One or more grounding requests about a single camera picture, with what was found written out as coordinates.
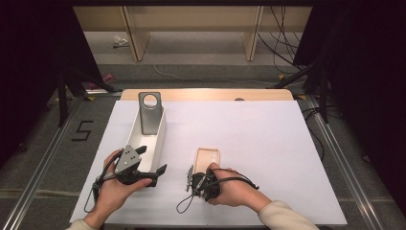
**metal bracket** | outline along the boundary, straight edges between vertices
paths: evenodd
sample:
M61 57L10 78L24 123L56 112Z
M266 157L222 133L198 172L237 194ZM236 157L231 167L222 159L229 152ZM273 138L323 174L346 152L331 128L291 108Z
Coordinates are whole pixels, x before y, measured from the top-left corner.
M146 96L156 99L156 104L146 104ZM162 119L161 94L159 92L142 92L138 94L140 102L141 128L144 135L156 135Z

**black cable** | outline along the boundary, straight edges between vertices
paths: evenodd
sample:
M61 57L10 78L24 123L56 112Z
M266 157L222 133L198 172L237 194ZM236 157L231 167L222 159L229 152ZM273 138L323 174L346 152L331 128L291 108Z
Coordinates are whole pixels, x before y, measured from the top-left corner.
M251 180L249 180L249 179L245 179L245 178L242 178L242 177L232 176L232 177L226 177L226 178L218 179L217 181L212 182L212 183L206 185L205 187L198 189L198 191L203 191L203 190L205 190L205 189L207 189L207 188L209 188L209 187L211 187L211 186L213 186L213 185L217 185L217 184L219 184L219 183L221 183L221 182L225 182L225 181L229 181L229 180L239 180L239 181L242 181L242 182L245 182L245 183L249 184L251 187L253 187L253 189L256 189L256 190L259 189L259 186L256 186L256 185L255 185L253 182L251 182Z
M90 198L90 195L92 194L92 192L93 192L93 197L94 197L94 199L95 199L95 204L96 204L96 201L97 201L98 198L99 198L99 190L100 190L100 188L102 187L102 183L104 183L104 181L107 181L107 180L110 180L110 179L114 179L114 178L115 178L115 177L113 176L113 177L104 179L105 174L107 173L107 170L108 170L108 168L110 167L110 165L111 165L115 160L117 160L117 158L119 158L120 156L122 156L122 154L123 154L123 150L117 152L117 153L110 159L110 161L104 166L104 169L103 169L101 175L100 175L99 178L96 179L96 181L93 183L92 189L91 189L91 191L90 191L90 193L89 193L89 196L88 196L87 199L86 199L86 203L84 204L83 210L84 210L85 213L91 213L91 212L93 212L93 208L92 208L92 210L90 210L90 211L87 211L87 210L86 210L86 207L87 207L87 204L88 204L88 202L89 202L89 198Z
M272 48L262 39L262 37L260 36L260 34L258 34L258 37L259 37L259 39L262 41L262 43L266 46L266 48L268 48L272 53L274 53L274 55L278 56L279 58L283 59L283 60L286 61L287 63L289 63L289 64L291 64L292 66L294 66L294 67L298 68L299 70L301 70L301 68L295 66L292 61L286 59L286 58L283 57L281 54L279 54L276 50L272 49Z
M278 40L272 33L269 33L275 40ZM292 44L287 44L287 43L285 43L285 42L283 42L283 41L281 41L281 40L279 40L279 42L281 43L281 44L283 44L283 45L288 45L288 46L290 46L290 47L293 47L293 48L295 48L295 49L298 49L299 47L297 47L297 46L295 46L295 45L292 45Z
M323 142L317 137L317 135L313 132L313 130L310 128L310 126L308 125L308 119L312 116L317 114L320 111L320 107L314 107L314 108L309 108L306 110L303 110L302 113L305 113L307 111L311 111L307 117L304 119L305 124L307 125L308 130L310 131L310 133L314 136L314 138L316 138L316 140L319 142L320 147L322 148L322 155L320 156L320 160L323 161L325 159L325 155L326 155L326 150L325 150L325 146L323 145Z
M194 193L194 191L192 191L192 194L191 194L191 195L189 195L188 197L186 197L185 199L183 199L182 201L180 201L180 202L178 203L178 205L176 205L176 211L178 212L178 214L183 214L183 213L185 213L185 212L189 209L189 207L191 206L192 200L193 200L193 198L194 198L193 193ZM189 201L188 206L186 207L185 210L183 210L182 212L180 212L180 211L179 211L179 205L181 205L185 200L187 200L187 199L189 199L189 198L191 198L191 201Z
M193 198L194 198L194 194L200 194L201 191L203 191L203 190L205 190L205 189L207 189L207 188L209 188L209 187L211 187L211 186L213 186L213 185L220 184L221 182L225 182L225 181L229 181L229 180L239 180L239 181L242 181L242 182L245 182L245 183L249 184L251 187L253 187L253 188L256 189L256 190L259 189L259 186L256 186L247 176L245 176L245 175L243 175L243 174L241 174L241 173L239 173L239 172L235 172L235 171L227 170L227 169L213 169L212 171L227 171L227 172L231 172L231 173L238 174L238 175L240 175L241 177L236 177L236 176L226 177L226 178L218 179L217 181L212 182L212 183L206 185L205 187L192 189L192 194L189 195L188 197L184 198L182 201L180 201L180 202L176 205L176 211L177 211L179 214L183 214L183 213L185 213L185 212L189 209L189 207L190 207L191 204L192 204L192 201L193 201ZM179 211L179 206L180 206L183 202L185 202L186 200L188 200L189 198L191 198L191 201L189 201L189 204L188 204L188 206L185 208L185 210Z
M274 10L273 10L272 7L271 7L271 12L273 13L275 20L277 21L278 27L279 27L279 29L280 29L280 34L279 34L278 38L275 38L271 33L270 33L270 34L271 34L275 39L277 39L277 43L278 43L278 41L279 41L280 43L283 43L283 42L280 41L280 37L281 37L281 34L282 34L282 35L283 35L283 38L284 38L284 41L285 41L283 44L286 45L286 50L287 50L287 53L290 55L290 58L292 58L292 60L294 59L294 58L292 57L292 55L290 54L289 48L290 48L291 52L293 53L293 55L295 56L296 60L299 62L299 65L301 65L300 63L302 63L302 62L296 57L296 52L293 50L293 47L294 47L294 46L292 46L292 45L290 44L289 40L288 40L287 37L286 37L285 31L284 31L284 17L285 17L285 14L286 14L286 6L282 6L282 7L281 7L281 14L282 14L282 16L281 16L281 18L282 18L282 23L281 23L281 24L280 24L280 22L279 22L277 16L275 15L275 12L274 12Z

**tripod leg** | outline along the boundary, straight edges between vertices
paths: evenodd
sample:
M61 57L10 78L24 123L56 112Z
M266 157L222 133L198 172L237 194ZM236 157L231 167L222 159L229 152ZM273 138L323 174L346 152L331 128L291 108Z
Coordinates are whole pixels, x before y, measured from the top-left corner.
M306 68L304 68L303 70L299 71L298 73L292 75L288 79L278 83L273 88L274 89L282 89L282 88L284 88L285 86L287 86L291 82L296 81L297 79L299 79L299 78L303 77L304 75L306 75L312 68L313 68L313 63L307 65Z

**hand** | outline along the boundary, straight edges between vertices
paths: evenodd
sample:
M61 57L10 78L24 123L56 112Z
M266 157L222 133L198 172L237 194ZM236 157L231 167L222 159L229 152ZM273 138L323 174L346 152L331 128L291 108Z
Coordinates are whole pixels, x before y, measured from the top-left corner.
M113 151L105 160L104 167L120 149ZM107 172L114 172L114 162L108 167ZM93 228L101 228L105 220L116 210L120 209L125 203L126 199L134 192L144 188L151 179L142 179L131 185L122 184L116 178L104 181L101 186L99 198L91 213L89 213L83 220Z
M219 166L216 163L212 163L209 166L209 169L214 170L215 177L217 179L239 176L236 173L216 170L219 169ZM220 195L216 198L209 199L209 203L224 204L232 207L237 207L239 205L247 206L259 212L263 207L272 202L270 198L261 193L258 190L255 190L253 187L247 183L239 180L229 180L220 183Z

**hole in bracket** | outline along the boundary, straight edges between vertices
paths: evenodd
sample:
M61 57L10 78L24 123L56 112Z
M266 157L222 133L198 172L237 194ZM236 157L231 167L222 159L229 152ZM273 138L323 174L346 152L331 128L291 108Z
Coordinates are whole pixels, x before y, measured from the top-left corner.
M158 104L158 99L154 95L148 94L144 97L143 103L147 108L154 108Z

